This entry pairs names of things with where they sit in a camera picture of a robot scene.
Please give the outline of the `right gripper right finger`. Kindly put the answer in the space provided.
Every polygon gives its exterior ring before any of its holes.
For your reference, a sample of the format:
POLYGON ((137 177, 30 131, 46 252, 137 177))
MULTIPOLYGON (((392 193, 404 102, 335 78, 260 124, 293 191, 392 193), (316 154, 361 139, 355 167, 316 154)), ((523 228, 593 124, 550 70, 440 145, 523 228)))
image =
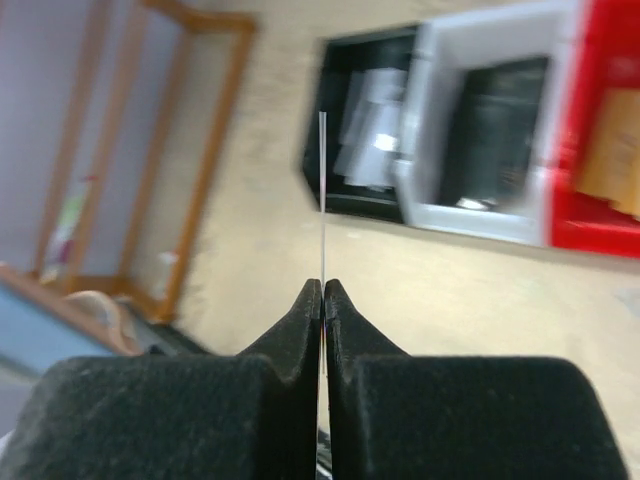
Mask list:
POLYGON ((337 479, 625 479, 599 398, 568 360, 412 356, 326 284, 337 479))

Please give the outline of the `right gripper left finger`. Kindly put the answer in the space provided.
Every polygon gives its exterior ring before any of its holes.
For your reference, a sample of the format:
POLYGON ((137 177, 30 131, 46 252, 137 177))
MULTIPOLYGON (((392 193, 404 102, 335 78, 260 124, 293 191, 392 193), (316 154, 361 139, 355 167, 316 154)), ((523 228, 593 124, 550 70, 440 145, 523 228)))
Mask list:
POLYGON ((1 456, 5 479, 311 479, 320 284, 233 356, 65 359, 1 456))

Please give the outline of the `thin card seen edge-on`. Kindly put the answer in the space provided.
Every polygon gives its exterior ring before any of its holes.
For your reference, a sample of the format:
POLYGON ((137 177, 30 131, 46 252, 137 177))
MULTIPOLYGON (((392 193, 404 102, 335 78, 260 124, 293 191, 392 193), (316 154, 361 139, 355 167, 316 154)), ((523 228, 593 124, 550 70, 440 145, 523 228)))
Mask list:
POLYGON ((327 155, 326 155, 326 127, 327 113, 320 111, 319 120, 319 208, 320 208, 320 282, 322 299, 322 319, 321 319, 321 372, 326 375, 327 369, 327 320, 325 314, 325 285, 326 285, 326 177, 327 177, 327 155))

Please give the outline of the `pink leather card holder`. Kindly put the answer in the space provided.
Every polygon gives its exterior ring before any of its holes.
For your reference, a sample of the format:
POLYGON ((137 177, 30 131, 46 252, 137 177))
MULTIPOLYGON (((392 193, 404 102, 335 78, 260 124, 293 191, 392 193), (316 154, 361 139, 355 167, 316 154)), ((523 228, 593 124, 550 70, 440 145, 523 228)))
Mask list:
POLYGON ((1 265, 1 360, 30 374, 78 356, 142 353, 131 317, 108 295, 60 296, 1 265))

